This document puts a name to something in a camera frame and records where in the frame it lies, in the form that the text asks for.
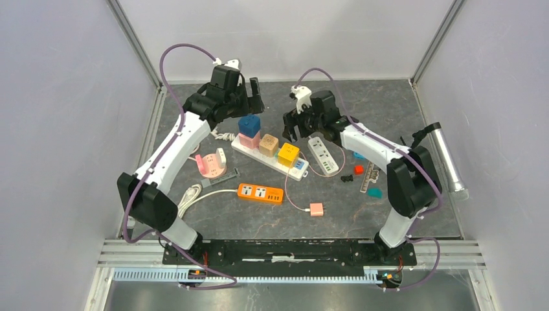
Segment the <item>tan wooden cube socket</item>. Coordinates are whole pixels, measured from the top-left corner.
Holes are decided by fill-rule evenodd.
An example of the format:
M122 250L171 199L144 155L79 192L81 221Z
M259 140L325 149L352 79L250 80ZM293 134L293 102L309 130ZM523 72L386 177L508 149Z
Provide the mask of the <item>tan wooden cube socket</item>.
M267 157L274 157L279 149L279 140L270 134L265 134L259 143L259 151Z

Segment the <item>small white power strip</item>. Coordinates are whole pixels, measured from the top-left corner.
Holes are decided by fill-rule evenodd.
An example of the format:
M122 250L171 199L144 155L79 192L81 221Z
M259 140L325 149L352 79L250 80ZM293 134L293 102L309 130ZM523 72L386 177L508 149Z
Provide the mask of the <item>small white power strip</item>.
M336 175L339 171L339 166L320 137L310 137L308 139L308 148L319 164L324 176Z

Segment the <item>long white power strip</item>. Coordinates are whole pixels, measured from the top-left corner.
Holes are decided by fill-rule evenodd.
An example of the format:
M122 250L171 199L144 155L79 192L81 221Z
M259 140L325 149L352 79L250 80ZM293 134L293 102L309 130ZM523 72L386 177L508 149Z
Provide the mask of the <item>long white power strip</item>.
M279 163L276 156L268 157L260 153L258 148L251 149L240 143L240 138L237 136L231 142L231 147L241 154L281 173L288 175L289 178L295 181L301 181L309 175L309 162L301 157L298 157L293 168L289 168Z

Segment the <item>pink cube socket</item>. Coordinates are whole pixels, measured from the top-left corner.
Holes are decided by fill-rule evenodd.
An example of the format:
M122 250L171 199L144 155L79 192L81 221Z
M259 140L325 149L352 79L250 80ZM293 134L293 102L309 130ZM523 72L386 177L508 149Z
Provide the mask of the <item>pink cube socket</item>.
M249 137L246 136L243 133L238 134L239 142L242 146L248 148L248 149L259 149L259 144L261 140L261 134L260 132L257 132L255 136Z

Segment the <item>yellow cube socket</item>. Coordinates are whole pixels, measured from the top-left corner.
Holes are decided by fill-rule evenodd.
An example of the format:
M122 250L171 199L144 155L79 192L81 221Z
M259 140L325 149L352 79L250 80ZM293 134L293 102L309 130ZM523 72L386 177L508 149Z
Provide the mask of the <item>yellow cube socket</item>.
M277 161L279 164L291 168L295 166L298 160L300 148L290 143L284 143L277 153Z

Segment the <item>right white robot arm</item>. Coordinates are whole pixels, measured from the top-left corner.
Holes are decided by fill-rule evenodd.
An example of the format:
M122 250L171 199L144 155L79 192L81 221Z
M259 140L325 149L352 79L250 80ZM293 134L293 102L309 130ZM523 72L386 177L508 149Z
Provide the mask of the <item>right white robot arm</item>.
M295 142L320 133L326 141L356 152L387 176L387 196L392 207L374 237L374 257L382 264L393 263L400 255L410 228L428 211L433 202L442 201L442 188L430 152L422 147L394 143L364 127L357 119L341 115L331 91L312 92L293 86L293 110L285 113L284 138Z

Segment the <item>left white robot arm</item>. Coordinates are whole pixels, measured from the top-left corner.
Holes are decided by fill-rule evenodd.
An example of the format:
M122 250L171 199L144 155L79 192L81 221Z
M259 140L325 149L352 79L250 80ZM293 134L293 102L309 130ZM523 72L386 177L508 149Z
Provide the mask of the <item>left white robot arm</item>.
M132 217L179 246L179 256L188 264L203 257L200 234L178 215L168 197L174 179L193 149L228 118L262 113L264 104L258 79L245 79L238 59L213 68L210 82L189 96L170 133L153 155L133 174L117 180L124 217Z

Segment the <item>light blue plug adapter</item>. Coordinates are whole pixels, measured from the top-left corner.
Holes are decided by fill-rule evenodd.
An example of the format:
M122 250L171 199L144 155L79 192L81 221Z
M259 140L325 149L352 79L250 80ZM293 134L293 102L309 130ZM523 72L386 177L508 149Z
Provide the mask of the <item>light blue plug adapter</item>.
M353 152L353 156L354 158L356 159L366 159L363 155L357 153L357 152Z

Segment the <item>pink charger plug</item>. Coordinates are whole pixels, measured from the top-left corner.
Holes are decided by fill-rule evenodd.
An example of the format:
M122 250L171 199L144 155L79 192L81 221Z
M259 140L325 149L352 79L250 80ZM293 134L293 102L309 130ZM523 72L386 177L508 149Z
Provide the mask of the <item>pink charger plug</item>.
M322 203L310 203L309 214L312 217L324 216L324 206Z

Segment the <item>orange power strip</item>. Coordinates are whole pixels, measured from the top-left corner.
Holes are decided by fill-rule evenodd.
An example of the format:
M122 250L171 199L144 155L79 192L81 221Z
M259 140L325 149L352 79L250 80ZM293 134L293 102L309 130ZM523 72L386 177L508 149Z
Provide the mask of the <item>orange power strip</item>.
M283 189L248 183L239 184L236 194L243 200L273 205L280 205L284 200Z

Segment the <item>blue cube socket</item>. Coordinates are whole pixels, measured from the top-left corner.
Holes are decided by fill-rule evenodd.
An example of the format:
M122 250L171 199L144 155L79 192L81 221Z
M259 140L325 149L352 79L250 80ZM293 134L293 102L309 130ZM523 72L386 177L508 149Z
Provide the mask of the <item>blue cube socket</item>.
M261 120L257 115L247 115L238 121L239 133L249 138L255 137L260 128Z

